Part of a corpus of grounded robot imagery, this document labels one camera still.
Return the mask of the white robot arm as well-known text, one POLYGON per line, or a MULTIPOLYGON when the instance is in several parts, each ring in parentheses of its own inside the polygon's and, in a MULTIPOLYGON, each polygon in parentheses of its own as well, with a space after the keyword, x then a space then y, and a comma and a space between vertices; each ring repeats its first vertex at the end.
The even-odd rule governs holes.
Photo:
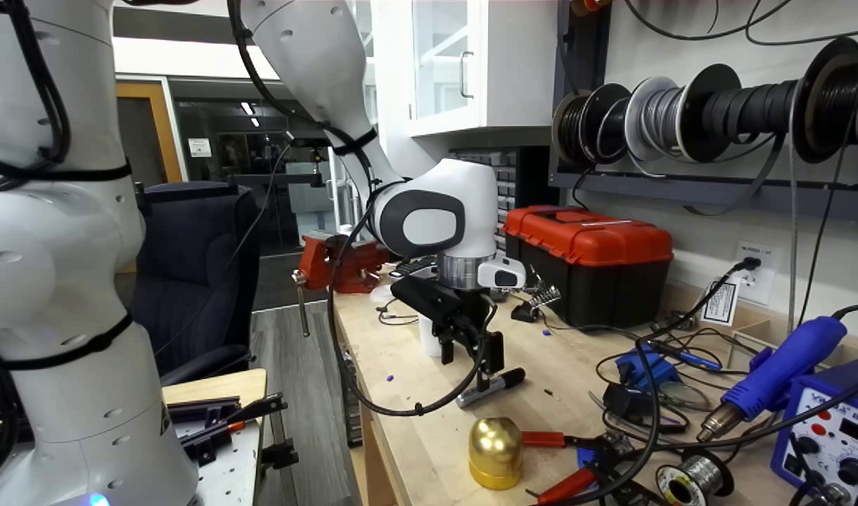
MULTIPOLYGON (((0 506, 192 506, 196 464, 162 404, 148 331, 114 291, 144 242, 114 107, 119 0, 0 0, 0 506)), ((181 5, 188 0, 124 0, 181 5)), ((439 159, 396 176, 362 107, 366 52, 347 0, 228 0, 332 152, 361 168, 362 225, 430 276, 390 291, 463 345, 472 373, 503 369, 493 289, 527 283, 494 244, 494 172, 439 159)))

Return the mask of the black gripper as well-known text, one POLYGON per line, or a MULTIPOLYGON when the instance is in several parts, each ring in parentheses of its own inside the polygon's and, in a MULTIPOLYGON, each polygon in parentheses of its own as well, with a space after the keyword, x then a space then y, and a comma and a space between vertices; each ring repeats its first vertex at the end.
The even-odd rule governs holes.
POLYGON ((439 345, 442 366, 453 362, 453 345, 460 345, 483 380, 503 369, 503 335, 490 331, 490 301, 480 289, 453 289, 434 277, 401 277, 390 294, 430 317, 430 335, 439 345))

